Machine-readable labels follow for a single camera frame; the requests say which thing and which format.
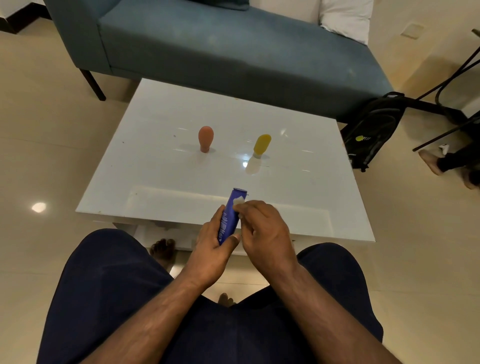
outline yellow bottle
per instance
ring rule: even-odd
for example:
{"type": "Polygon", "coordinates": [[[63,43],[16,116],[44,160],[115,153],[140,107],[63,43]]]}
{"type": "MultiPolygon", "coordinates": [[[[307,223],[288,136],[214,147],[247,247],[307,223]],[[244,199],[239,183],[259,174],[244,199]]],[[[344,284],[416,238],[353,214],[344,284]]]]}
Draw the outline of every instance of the yellow bottle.
{"type": "Polygon", "coordinates": [[[260,158],[267,150],[271,141],[272,137],[269,134],[260,135],[255,143],[255,146],[253,147],[253,156],[255,158],[260,158]]]}

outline backpack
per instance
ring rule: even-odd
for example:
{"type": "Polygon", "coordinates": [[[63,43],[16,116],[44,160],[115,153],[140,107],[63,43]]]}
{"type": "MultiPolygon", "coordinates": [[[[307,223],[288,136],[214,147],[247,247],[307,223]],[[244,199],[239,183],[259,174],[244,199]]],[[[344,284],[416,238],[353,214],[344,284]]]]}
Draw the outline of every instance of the backpack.
{"type": "Polygon", "coordinates": [[[338,120],[347,124],[340,133],[352,168],[366,171],[373,157],[393,135],[406,108],[404,94],[389,92],[338,120]]]}

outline blue sofa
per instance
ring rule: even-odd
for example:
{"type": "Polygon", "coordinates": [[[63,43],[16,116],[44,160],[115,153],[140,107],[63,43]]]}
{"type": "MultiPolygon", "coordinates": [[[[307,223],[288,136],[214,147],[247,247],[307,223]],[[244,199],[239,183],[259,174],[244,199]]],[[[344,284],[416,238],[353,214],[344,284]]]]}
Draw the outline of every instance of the blue sofa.
{"type": "Polygon", "coordinates": [[[65,47],[89,71],[142,77],[341,118],[392,91],[365,45],[253,7],[189,0],[45,0],[65,47]]]}

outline white coffee table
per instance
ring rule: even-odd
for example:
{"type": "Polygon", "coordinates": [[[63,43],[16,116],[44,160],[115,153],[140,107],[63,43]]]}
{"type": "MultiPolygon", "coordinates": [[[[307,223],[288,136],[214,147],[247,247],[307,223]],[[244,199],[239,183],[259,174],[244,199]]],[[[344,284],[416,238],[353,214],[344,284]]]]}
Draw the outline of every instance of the white coffee table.
{"type": "Polygon", "coordinates": [[[147,79],[76,211],[150,227],[136,233],[144,240],[170,228],[165,237],[190,249],[233,187],[273,204],[291,233],[312,243],[374,241],[335,120],[147,79]],[[207,154],[198,143],[204,125],[215,133],[207,154]],[[270,146],[251,158],[264,133],[270,146]]]}

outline pillow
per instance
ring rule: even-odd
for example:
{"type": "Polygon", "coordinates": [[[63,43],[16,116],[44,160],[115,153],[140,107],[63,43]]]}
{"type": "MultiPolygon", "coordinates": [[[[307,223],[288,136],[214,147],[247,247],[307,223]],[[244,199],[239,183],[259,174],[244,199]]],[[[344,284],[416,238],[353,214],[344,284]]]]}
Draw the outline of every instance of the pillow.
{"type": "Polygon", "coordinates": [[[216,6],[219,8],[232,10],[248,10],[250,7],[250,0],[193,0],[201,2],[202,4],[216,6]]]}
{"type": "Polygon", "coordinates": [[[322,28],[368,44],[373,0],[321,0],[318,21],[322,28]]]}

